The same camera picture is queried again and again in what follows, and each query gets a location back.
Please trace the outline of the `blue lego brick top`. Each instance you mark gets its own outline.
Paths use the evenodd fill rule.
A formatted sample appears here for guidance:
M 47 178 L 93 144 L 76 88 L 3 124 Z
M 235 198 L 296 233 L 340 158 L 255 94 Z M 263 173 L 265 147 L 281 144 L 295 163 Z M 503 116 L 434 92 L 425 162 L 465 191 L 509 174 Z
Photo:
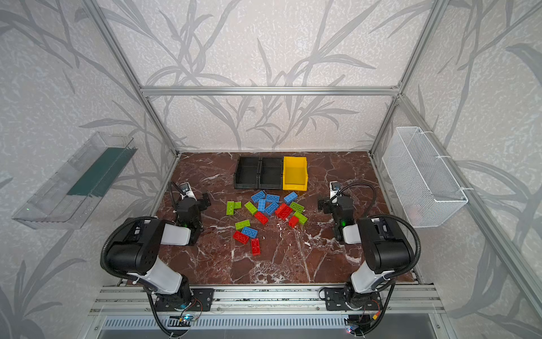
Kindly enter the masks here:
M 258 193 L 251 196 L 251 200 L 254 203 L 258 203 L 259 201 L 265 200 L 267 194 L 264 191 L 259 191 Z

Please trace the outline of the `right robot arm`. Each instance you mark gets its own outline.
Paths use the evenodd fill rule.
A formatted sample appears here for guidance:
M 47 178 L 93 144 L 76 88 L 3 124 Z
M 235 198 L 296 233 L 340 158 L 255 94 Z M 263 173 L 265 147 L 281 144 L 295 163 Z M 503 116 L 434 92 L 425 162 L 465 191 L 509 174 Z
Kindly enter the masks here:
M 333 217 L 333 232 L 339 243 L 359 244 L 364 255 L 364 262 L 342 290 L 324 289 L 326 308 L 379 307 L 380 292 L 418 264 L 421 240 L 417 231 L 409 222 L 393 215 L 364 215 L 355 220 L 353 200 L 347 196 L 320 199 L 318 210 Z

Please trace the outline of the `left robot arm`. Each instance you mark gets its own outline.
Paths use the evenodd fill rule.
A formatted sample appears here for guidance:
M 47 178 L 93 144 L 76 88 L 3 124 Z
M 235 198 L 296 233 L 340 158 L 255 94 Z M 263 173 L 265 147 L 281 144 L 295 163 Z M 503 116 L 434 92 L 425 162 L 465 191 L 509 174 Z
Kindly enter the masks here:
M 128 218 L 107 238 L 100 265 L 108 274 L 140 283 L 171 308 L 187 308 L 194 300 L 189 279 L 159 258 L 162 245 L 194 246 L 201 233 L 201 213 L 211 206 L 206 192 L 200 199 L 185 196 L 175 203 L 176 220 L 152 216 Z

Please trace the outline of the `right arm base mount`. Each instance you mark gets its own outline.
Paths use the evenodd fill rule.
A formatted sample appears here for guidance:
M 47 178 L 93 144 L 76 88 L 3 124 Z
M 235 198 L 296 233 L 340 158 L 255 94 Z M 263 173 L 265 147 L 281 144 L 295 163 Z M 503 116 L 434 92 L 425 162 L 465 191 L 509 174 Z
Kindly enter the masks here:
M 352 288 L 320 288 L 318 297 L 325 302 L 327 311 L 375 311 L 382 308 L 382 299 L 378 292 L 358 293 Z

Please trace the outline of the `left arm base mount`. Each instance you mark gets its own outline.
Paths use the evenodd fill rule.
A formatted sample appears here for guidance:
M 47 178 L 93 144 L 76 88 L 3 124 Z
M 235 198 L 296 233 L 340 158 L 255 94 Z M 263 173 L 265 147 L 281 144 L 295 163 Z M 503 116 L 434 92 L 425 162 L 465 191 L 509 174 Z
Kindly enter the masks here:
M 154 302 L 157 312 L 209 312 L 213 303 L 215 290 L 212 288 L 194 288 L 180 295 L 158 295 Z

